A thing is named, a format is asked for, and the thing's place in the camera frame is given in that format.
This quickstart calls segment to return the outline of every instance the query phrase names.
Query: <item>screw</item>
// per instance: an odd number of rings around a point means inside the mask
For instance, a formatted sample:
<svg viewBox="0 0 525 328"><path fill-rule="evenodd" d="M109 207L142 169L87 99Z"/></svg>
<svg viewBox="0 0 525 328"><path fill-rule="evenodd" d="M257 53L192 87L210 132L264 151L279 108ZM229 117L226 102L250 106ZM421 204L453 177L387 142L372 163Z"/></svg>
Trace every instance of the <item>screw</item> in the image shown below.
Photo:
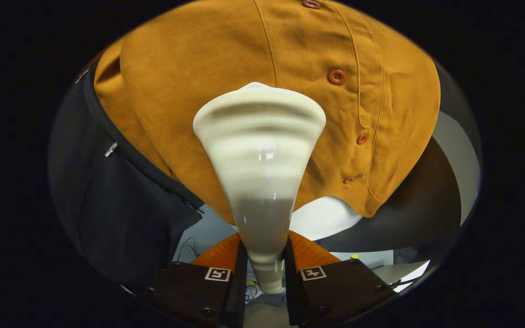
<svg viewBox="0 0 525 328"><path fill-rule="evenodd" d="M215 314L216 314L216 311L214 311L212 309L209 309L209 308L202 309L202 315L203 316L213 316Z"/></svg>
<svg viewBox="0 0 525 328"><path fill-rule="evenodd" d="M331 307L319 307L317 309L318 315L327 315L330 312L331 312Z"/></svg>

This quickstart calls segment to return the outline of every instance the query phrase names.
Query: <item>shirt seam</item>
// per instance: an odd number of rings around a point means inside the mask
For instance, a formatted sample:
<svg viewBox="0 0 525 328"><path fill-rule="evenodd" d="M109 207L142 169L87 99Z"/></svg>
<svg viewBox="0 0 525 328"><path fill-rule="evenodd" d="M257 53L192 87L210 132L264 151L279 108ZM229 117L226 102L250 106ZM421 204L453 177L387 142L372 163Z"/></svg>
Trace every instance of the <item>shirt seam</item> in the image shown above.
<svg viewBox="0 0 525 328"><path fill-rule="evenodd" d="M273 71L275 73L275 87L279 87L279 77L277 75L277 63L275 62L275 54L273 52L273 46L271 45L271 38L269 37L267 25L264 23L263 13L261 12L257 0L253 0L254 5L257 8L258 16L261 18L262 28L264 29L265 36L267 37L267 43L269 51L271 52L271 61L273 62Z"/></svg>
<svg viewBox="0 0 525 328"><path fill-rule="evenodd" d="M376 137L378 135L378 127L380 126L380 118L381 118L381 114L382 114L382 107L384 106L384 95L385 95L385 87L386 87L386 65L385 65L385 62L384 62L384 52L382 51L382 45L380 44L380 40L378 40L378 37L376 36L376 34L374 33L374 30L372 29L372 27L370 26L370 24L367 22L366 20L366 17L364 17L364 15L360 14L360 17L362 17L362 20L366 23L366 26L368 27L368 29L370 30L371 34L374 36L374 39L376 40L376 43L378 44L378 48L380 50L380 55L381 55L381 58L382 58L382 98L381 98L381 101L380 101L380 108L378 110L378 120L376 121L376 128L374 129L374 137L372 139L372 142L371 142L371 153L370 153L370 164L369 164L369 167L370 169L366 172L366 187L370 193L370 195L372 197L374 197L374 199L376 201L378 201L379 203L382 203L381 200L379 200L376 195L374 195L374 193L372 192L371 188L370 188L370 172L371 172L371 166L372 166L372 160L374 158L374 149L376 147Z"/></svg>

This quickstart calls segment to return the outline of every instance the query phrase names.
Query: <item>zipper pull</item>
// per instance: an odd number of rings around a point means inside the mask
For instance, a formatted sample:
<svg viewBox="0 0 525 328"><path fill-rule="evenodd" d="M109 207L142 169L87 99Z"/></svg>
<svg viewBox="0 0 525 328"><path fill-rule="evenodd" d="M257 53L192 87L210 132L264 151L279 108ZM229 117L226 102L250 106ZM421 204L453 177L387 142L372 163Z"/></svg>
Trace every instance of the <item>zipper pull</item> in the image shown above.
<svg viewBox="0 0 525 328"><path fill-rule="evenodd" d="M104 153L104 157L109 157L115 150L115 148L118 146L117 143L114 143L110 148L108 148L108 151Z"/></svg>

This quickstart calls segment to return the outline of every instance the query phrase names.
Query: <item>white surface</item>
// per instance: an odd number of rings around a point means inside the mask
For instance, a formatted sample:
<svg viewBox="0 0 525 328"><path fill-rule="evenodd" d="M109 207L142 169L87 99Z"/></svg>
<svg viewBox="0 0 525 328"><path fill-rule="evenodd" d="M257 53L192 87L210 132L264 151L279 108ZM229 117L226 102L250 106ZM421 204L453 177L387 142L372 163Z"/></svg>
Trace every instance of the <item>white surface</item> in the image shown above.
<svg viewBox="0 0 525 328"><path fill-rule="evenodd" d="M362 216L337 197L322 197L293 212L290 230L311 241L335 235L358 223Z"/></svg>
<svg viewBox="0 0 525 328"><path fill-rule="evenodd" d="M401 282L406 282L406 280L419 278L420 276L422 276L425 273L425 270L429 266L429 263L431 263L431 260L427 261L425 264L421 265L418 269L416 269L413 272L411 272L411 273L407 274L406 276L404 276L402 279L400 279L400 281ZM402 290L404 290L406 287L408 287L408 286L410 286L412 284L414 284L414 283L411 282L410 284L400 285L400 286L394 288L393 290L395 292L402 292Z"/></svg>
<svg viewBox="0 0 525 328"><path fill-rule="evenodd" d="M461 224L477 199L481 170L473 144L459 123L439 112L433 137L443 150L453 169L461 195Z"/></svg>
<svg viewBox="0 0 525 328"><path fill-rule="evenodd" d="M194 132L216 171L259 286L281 290L281 256L309 157L325 127L301 93L249 83L205 104Z"/></svg>

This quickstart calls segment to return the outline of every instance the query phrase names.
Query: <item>cable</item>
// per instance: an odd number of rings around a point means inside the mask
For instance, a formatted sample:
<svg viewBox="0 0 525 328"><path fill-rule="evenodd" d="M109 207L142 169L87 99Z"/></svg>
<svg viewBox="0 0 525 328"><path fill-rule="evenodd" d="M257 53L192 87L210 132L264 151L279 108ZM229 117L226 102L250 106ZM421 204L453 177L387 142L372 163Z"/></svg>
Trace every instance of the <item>cable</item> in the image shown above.
<svg viewBox="0 0 525 328"><path fill-rule="evenodd" d="M184 243L183 245L185 245L185 243L187 243L188 241L190 241L190 239L192 239L194 241L194 253L197 254L198 253L198 247L196 246L196 239L194 237L189 237Z"/></svg>
<svg viewBox="0 0 525 328"><path fill-rule="evenodd" d="M194 256L198 257L198 254L196 253L196 251L194 251L194 249L192 249L192 247L191 247L190 245L181 245L180 252L177 253L177 261L178 261L178 262L180 261L181 250L183 250L184 247L188 247L189 249L191 249L191 250L192 250L192 253L194 253Z"/></svg>

